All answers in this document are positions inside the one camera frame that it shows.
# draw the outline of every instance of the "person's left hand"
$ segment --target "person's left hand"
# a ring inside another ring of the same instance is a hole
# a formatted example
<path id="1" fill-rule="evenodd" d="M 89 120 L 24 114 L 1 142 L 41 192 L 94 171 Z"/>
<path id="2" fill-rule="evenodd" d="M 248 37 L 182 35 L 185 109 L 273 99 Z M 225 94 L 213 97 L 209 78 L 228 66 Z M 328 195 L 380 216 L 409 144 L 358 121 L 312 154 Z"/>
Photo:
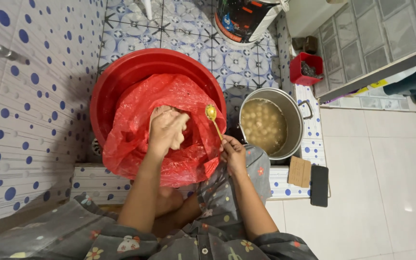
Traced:
<path id="1" fill-rule="evenodd" d="M 163 158 L 177 136 L 185 127 L 189 116 L 174 110 L 167 110 L 152 120 L 147 152 Z"/>

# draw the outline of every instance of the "smartphone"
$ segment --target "smartphone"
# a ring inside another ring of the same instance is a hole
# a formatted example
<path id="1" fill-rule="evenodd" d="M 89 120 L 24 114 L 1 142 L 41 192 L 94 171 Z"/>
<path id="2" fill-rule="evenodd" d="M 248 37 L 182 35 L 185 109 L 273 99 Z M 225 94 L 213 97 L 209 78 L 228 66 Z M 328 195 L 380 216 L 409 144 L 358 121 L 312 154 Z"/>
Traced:
<path id="1" fill-rule="evenodd" d="M 311 166 L 311 205 L 327 207 L 328 205 L 328 168 Z"/>

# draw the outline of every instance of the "gold spoon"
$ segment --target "gold spoon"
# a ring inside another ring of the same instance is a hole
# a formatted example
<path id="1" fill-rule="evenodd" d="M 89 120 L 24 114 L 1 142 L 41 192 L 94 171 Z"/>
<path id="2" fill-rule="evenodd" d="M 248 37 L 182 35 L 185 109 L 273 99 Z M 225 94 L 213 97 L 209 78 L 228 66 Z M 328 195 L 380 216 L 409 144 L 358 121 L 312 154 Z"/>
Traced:
<path id="1" fill-rule="evenodd" d="M 216 108 L 214 105 L 212 104 L 207 104 L 207 106 L 205 107 L 205 114 L 208 117 L 209 120 L 213 121 L 214 126 L 216 127 L 216 130 L 218 131 L 218 135 L 219 138 L 221 138 L 222 141 L 222 135 L 221 135 L 221 131 L 219 131 L 218 125 L 215 122 L 216 119 Z"/>

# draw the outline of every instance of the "yellow label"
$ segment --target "yellow label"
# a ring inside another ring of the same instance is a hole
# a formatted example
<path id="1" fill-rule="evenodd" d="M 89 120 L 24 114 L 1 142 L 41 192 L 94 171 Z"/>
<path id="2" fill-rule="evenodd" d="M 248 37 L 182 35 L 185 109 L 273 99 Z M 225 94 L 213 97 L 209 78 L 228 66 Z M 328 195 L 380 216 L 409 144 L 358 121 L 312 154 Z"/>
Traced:
<path id="1" fill-rule="evenodd" d="M 376 87 L 380 87 L 380 86 L 384 86 L 384 85 L 388 85 L 388 81 L 386 80 L 380 80 L 376 83 L 372 83 L 370 84 L 371 87 L 376 88 Z"/>

